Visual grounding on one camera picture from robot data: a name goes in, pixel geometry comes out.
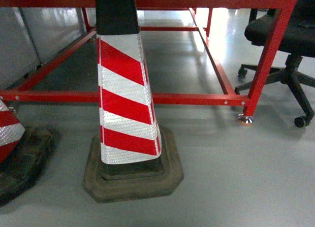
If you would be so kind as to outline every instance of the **red metal frame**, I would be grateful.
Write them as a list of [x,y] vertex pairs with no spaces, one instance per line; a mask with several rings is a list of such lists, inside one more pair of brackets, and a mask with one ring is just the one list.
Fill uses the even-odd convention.
[[[144,31],[198,31],[205,49],[209,55],[223,93],[220,95],[196,94],[153,94],[156,104],[195,104],[195,105],[235,105],[244,106],[244,114],[253,115],[261,91],[266,82],[271,64],[279,47],[284,31],[290,19],[297,0],[136,0],[139,10],[189,10],[196,27],[142,27]],[[0,0],[0,7],[95,7],[95,0]],[[208,8],[209,15],[207,27],[201,28],[195,21],[194,8]],[[264,46],[258,69],[256,71],[248,96],[236,95],[230,84],[222,65],[214,59],[209,48],[209,32],[211,25],[212,9],[225,8],[275,8],[278,9],[273,22],[272,30]],[[95,29],[90,30],[85,36],[74,42],[54,60],[31,75],[21,85],[13,90],[0,91],[3,100],[19,101],[45,101],[45,102],[98,102],[98,92],[37,92],[29,91],[36,83],[43,79],[57,65],[71,55],[78,47],[86,42]]]
[[91,27],[90,22],[89,22],[86,8],[82,8],[82,13],[83,13],[83,19],[84,19],[84,23],[85,23],[85,29],[88,32],[92,29],[92,27]]

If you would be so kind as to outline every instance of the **reflective stripe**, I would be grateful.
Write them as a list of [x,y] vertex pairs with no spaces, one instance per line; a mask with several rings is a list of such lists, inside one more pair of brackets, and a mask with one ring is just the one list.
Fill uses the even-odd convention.
[[100,85],[102,88],[144,105],[151,104],[151,90],[148,85],[142,86],[134,83],[101,65],[98,68],[102,78]]
[[154,140],[157,138],[158,131],[156,123],[148,125],[146,123],[131,120],[107,111],[101,114],[101,120],[105,128],[117,132],[122,132],[131,136],[141,137],[145,139]]
[[106,164],[126,164],[134,162],[149,161],[158,158],[148,154],[124,151],[101,143],[101,159]]
[[102,35],[100,36],[102,41],[105,41],[112,47],[123,52],[136,61],[143,61],[142,46],[139,46],[140,34],[130,35]]
[[8,125],[0,128],[0,149],[1,146],[18,141],[25,129],[21,124]]
[[0,111],[8,111],[9,109],[6,107],[6,105],[3,103],[2,100],[0,100]]

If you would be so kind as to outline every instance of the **black office chair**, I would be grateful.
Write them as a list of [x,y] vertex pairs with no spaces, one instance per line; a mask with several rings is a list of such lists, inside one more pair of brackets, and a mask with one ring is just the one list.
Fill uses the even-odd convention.
[[[270,9],[263,17],[253,20],[245,30],[245,37],[253,45],[263,46],[267,39],[276,10]],[[279,46],[280,51],[290,55],[285,62],[285,68],[270,69],[266,84],[281,82],[287,84],[299,102],[305,116],[297,117],[294,123],[297,127],[308,126],[314,116],[314,111],[307,100],[300,84],[315,87],[315,79],[298,72],[302,56],[315,58],[315,0],[298,0],[287,29]],[[241,65],[239,77],[245,77],[247,69],[256,70],[255,65]],[[252,82],[237,86],[236,94],[249,89]]]

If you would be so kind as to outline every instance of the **black rubber base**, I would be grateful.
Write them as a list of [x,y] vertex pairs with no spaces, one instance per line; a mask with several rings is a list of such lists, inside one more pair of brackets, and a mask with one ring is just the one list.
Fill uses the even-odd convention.
[[26,128],[19,144],[0,164],[0,206],[31,188],[52,152],[54,141],[45,128]]
[[110,176],[110,180],[104,178],[106,166],[100,159],[100,138],[95,136],[91,144],[84,174],[84,190],[98,203],[144,199],[172,194],[184,178],[184,175],[172,131],[160,126],[160,132],[162,138],[160,164],[158,159],[151,161],[149,165],[144,165],[143,162],[130,164],[133,166],[134,172],[127,173],[127,169],[121,165],[122,176],[114,168],[107,174]]

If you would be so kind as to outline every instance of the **metal panel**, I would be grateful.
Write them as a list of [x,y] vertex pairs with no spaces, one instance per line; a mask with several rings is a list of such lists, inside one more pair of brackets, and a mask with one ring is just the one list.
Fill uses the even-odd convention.
[[0,8],[0,89],[39,65],[18,8]]
[[39,59],[44,63],[85,31],[80,9],[22,8],[21,12]]

